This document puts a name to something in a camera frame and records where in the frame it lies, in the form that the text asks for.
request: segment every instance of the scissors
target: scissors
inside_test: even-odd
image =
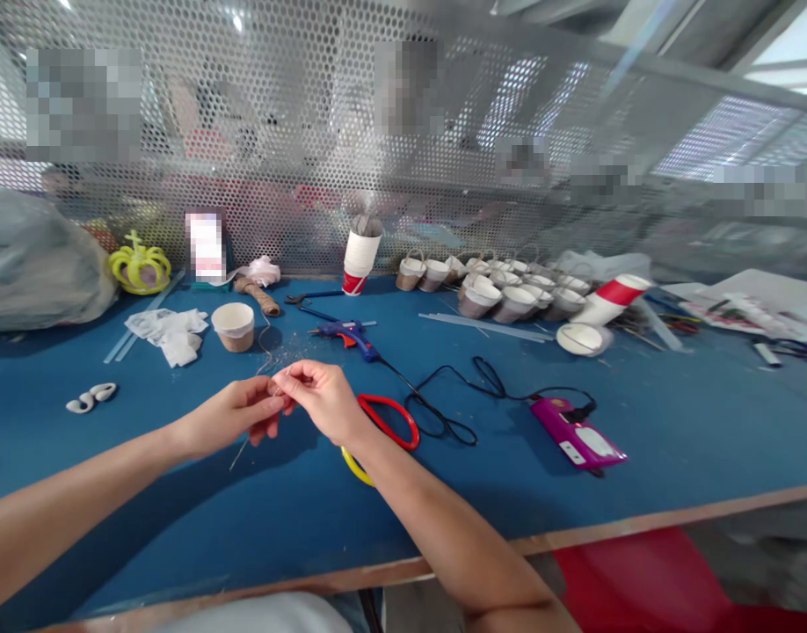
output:
[[[671,330],[680,331],[683,334],[699,333],[700,326],[697,324],[702,323],[702,319],[692,316],[660,314],[658,317],[664,321]]]
[[[383,396],[370,396],[369,394],[360,394],[357,396],[357,402],[360,403],[362,410],[374,421],[378,427],[380,427],[380,430],[394,440],[399,447],[406,451],[414,451],[416,448],[418,448],[418,444],[421,443],[421,434],[418,432],[418,425],[415,424],[415,419],[406,409],[404,409],[403,406],[391,398]],[[389,425],[383,421],[383,418],[380,417],[377,411],[372,408],[371,403],[387,404],[400,413],[403,416],[403,419],[406,420],[406,423],[410,426],[410,430],[412,431],[412,439],[410,441],[404,441],[398,437],[395,432],[389,428]],[[374,487],[374,482],[371,480],[371,477],[369,477],[366,471],[360,467],[357,461],[353,458],[353,455],[348,453],[348,449],[345,447],[342,447],[342,456],[345,457],[345,463],[348,464],[348,468],[351,469],[351,472],[356,475],[363,484]]]
[[[792,338],[773,338],[767,342],[767,347],[772,353],[787,354],[807,360],[807,343]]]

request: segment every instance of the wooden table edge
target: wooden table edge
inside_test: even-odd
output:
[[[618,536],[648,532],[653,529],[696,523],[697,521],[716,519],[731,514],[779,506],[805,499],[807,499],[807,486],[801,486],[784,491],[767,492],[754,497],[721,501],[706,506],[645,514],[597,526],[578,527],[529,536],[512,541],[512,545],[520,554],[528,557],[553,549],[583,545]],[[432,575],[433,573],[426,560],[422,557],[416,557],[395,561],[394,563],[357,567],[349,570],[332,571],[318,576],[284,580],[227,593],[161,602],[114,615],[103,615],[89,620],[55,624],[36,631],[38,633],[130,633],[131,631],[149,631],[201,609],[216,607],[226,602],[243,598],[285,591],[307,591],[319,595],[329,595],[372,586],[397,585],[430,578]]]

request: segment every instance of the white tissue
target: white tissue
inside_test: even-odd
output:
[[[198,358],[201,337],[195,333],[207,329],[206,318],[207,312],[196,309],[187,312],[157,309],[131,315],[125,325],[136,336],[160,347],[170,367],[183,367]]]
[[[280,281],[280,266],[276,266],[268,255],[257,258],[247,266],[237,268],[233,273],[245,275],[258,286],[268,287]]]

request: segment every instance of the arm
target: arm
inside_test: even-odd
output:
[[[472,631],[579,631],[535,570],[474,508],[377,429],[339,367],[310,360],[273,377],[346,446],[403,523]]]
[[[264,376],[232,382],[176,422],[0,499],[0,605],[167,470],[249,429],[255,445],[277,435],[278,411],[294,404],[275,390]]]

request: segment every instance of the plastic bag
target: plastic bag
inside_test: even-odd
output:
[[[236,271],[262,287],[269,287],[280,281],[280,266],[273,264],[268,255],[257,258],[247,266],[237,268]]]
[[[45,200],[0,187],[0,331],[99,317],[117,295],[107,257]]]
[[[556,267],[581,279],[611,281],[619,274],[630,273],[651,280],[650,258],[643,253],[626,253],[604,258],[594,251],[579,254],[565,251],[556,261]]]

